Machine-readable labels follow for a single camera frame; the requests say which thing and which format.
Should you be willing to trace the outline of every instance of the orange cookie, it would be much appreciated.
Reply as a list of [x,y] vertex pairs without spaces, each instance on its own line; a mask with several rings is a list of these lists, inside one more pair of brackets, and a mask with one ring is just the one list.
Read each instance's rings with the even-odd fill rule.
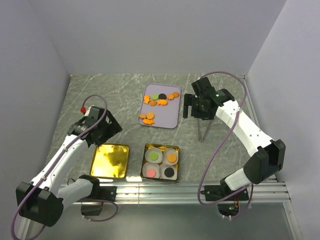
[[172,100],[172,99],[174,99],[175,97],[174,97],[173,94],[168,94],[168,95],[166,96],[166,98],[169,99],[169,100]]
[[155,100],[151,100],[150,101],[150,106],[151,107],[154,107],[154,106],[156,106],[157,105],[157,102],[155,101]]
[[172,95],[174,98],[177,98],[177,97],[179,97],[180,94],[178,92],[174,92],[174,93],[172,93]]
[[147,124],[147,125],[152,125],[154,124],[155,122],[152,120],[152,119],[143,119],[143,123],[144,124]]
[[149,97],[149,95],[145,95],[145,96],[143,97],[143,102],[144,102],[145,104],[148,104],[148,103],[150,102],[150,97]]
[[148,112],[147,114],[146,114],[146,118],[147,119],[154,119],[155,118],[155,114],[153,113],[153,112]]
[[158,105],[162,105],[162,106],[165,106],[168,104],[167,100],[164,100],[164,99],[160,99],[157,101]]
[[144,114],[144,113],[140,113],[140,114],[139,114],[139,118],[141,118],[141,119],[146,119],[146,118],[147,118],[147,115]]
[[174,163],[177,160],[177,156],[174,153],[170,153],[166,159],[169,163]]

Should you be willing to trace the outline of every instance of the marble table surface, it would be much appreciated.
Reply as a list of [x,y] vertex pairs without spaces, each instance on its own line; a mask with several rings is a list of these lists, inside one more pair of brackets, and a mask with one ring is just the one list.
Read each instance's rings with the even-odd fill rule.
[[[47,162],[54,156],[62,145],[69,127],[78,121],[82,114],[80,107],[83,100],[91,94],[104,96],[108,109],[115,116],[123,130],[108,143],[126,144],[130,147],[127,176],[139,176],[146,143],[174,145],[180,147],[179,182],[199,181],[213,151],[223,139],[229,128],[219,119],[214,119],[204,142],[198,141],[197,120],[193,117],[183,119],[183,96],[180,98],[178,126],[165,129],[138,124],[138,115],[146,84],[159,83],[176,85],[181,88],[181,95],[193,94],[191,83],[200,74],[74,74],[65,96],[59,116]],[[217,74],[210,77],[211,84],[218,90],[226,88],[239,101],[243,95],[242,86],[232,77]],[[91,98],[87,106],[103,104],[98,98]],[[248,101],[242,107],[250,116]],[[207,121],[200,122],[202,133]],[[77,160],[65,180],[77,179],[83,174],[89,174],[95,146],[92,145]],[[241,168],[249,159],[249,155],[232,134],[221,148],[213,161],[206,181],[219,181],[225,176]]]

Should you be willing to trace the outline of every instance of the gray wall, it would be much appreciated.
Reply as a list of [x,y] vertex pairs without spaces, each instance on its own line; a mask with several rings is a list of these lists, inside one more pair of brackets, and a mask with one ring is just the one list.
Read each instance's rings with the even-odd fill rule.
[[44,166],[69,76],[28,1],[0,0],[0,233],[19,182]]
[[286,0],[29,0],[72,74],[247,74]]
[[307,240],[320,233],[319,9],[319,0],[288,0],[248,74],[261,126],[286,143],[279,176]]

